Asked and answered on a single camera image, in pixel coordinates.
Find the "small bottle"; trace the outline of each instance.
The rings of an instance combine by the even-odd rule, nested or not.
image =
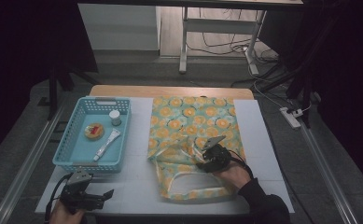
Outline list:
[[[109,117],[111,118],[112,125],[118,126],[121,124],[120,113],[118,110],[113,110],[109,113]]]

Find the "white wall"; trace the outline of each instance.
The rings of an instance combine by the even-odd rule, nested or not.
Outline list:
[[[159,7],[78,4],[93,49],[158,50]]]

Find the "power strip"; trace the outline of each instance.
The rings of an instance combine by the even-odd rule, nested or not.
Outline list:
[[[297,119],[295,119],[295,117],[292,115],[292,113],[288,114],[287,113],[287,110],[288,110],[287,107],[280,108],[280,112],[286,118],[286,121],[288,121],[289,125],[291,125],[291,127],[293,129],[299,128],[300,127],[300,123],[297,121]]]

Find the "orange flower pattern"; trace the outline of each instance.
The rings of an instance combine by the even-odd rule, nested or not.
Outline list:
[[[158,97],[153,101],[148,158],[157,166],[162,197],[190,200],[223,197],[234,188],[222,180],[222,187],[171,193],[175,178],[203,173],[196,166],[202,162],[202,148],[211,137],[225,135],[220,142],[245,158],[231,98]]]

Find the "blue plastic basket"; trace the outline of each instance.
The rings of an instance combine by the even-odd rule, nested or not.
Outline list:
[[[113,126],[108,116],[115,109],[120,112],[119,126]],[[130,117],[131,103],[128,98],[80,98],[65,128],[53,163],[68,172],[74,172],[78,167],[91,174],[120,172]],[[85,128],[91,123],[101,123],[104,126],[105,133],[99,140],[92,141],[84,134]],[[94,155],[106,142],[113,128],[119,130],[121,135],[111,143],[100,160],[94,161]]]

